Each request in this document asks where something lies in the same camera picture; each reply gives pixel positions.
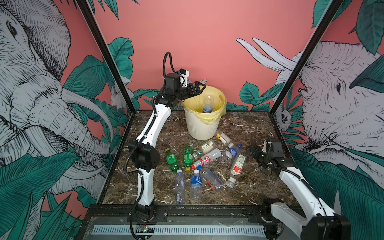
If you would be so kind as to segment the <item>clear bottle blue label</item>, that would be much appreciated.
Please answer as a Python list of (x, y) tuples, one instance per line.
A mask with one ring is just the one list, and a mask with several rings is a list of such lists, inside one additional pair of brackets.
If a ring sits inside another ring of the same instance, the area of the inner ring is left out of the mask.
[(213, 97), (211, 95), (206, 95), (204, 98), (203, 113), (212, 113), (214, 109), (213, 103), (214, 103)]

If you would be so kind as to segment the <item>clear bottle red white label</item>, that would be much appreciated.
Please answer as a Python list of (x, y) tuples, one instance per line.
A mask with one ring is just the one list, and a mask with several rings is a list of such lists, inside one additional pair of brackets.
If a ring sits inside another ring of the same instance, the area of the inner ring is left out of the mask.
[(229, 188), (234, 188), (237, 179), (242, 173), (242, 169), (246, 162), (246, 158), (247, 158), (246, 156), (242, 154), (238, 154), (235, 160), (233, 161), (233, 164), (230, 169), (230, 178), (227, 181), (227, 186)]

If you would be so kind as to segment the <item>green bottle yellow cap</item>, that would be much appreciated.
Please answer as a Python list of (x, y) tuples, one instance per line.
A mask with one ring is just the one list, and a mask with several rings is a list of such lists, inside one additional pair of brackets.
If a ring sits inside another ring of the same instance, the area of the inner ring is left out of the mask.
[(180, 169), (180, 163), (176, 155), (170, 149), (165, 149), (165, 154), (171, 172), (176, 173)]

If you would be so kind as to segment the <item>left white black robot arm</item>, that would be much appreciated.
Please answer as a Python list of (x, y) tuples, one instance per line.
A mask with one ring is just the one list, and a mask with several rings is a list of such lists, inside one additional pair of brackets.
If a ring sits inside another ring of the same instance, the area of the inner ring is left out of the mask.
[(126, 176), (138, 176), (138, 194), (132, 215), (139, 215), (144, 222), (155, 216), (153, 181), (154, 171), (161, 160), (161, 154), (156, 150), (159, 134), (171, 115), (172, 108), (179, 102), (201, 95), (205, 88), (206, 85), (200, 82), (178, 89), (163, 86), (159, 94), (151, 99), (153, 112), (145, 128), (134, 141), (128, 142), (130, 154), (123, 170)]

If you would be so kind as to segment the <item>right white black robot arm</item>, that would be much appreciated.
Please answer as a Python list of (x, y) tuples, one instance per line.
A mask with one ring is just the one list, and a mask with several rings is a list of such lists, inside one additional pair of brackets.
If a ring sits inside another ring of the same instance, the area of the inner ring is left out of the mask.
[(291, 157), (286, 157), (280, 142), (267, 141), (262, 147), (251, 145), (247, 156), (260, 167), (270, 169), (290, 189), (304, 214), (300, 215), (277, 199), (266, 199), (261, 208), (264, 222), (277, 220), (301, 240), (349, 240), (352, 226), (348, 218), (329, 207), (307, 182)]

